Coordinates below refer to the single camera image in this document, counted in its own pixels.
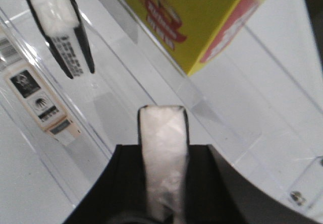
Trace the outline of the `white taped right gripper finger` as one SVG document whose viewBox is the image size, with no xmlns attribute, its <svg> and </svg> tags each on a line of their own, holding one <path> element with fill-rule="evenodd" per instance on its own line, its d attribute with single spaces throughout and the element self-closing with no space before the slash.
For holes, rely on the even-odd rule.
<svg viewBox="0 0 323 224">
<path fill-rule="evenodd" d="M 186 110 L 180 105 L 147 105 L 138 111 L 148 213 L 164 222 L 186 223 L 185 178 L 189 161 Z"/>
</svg>

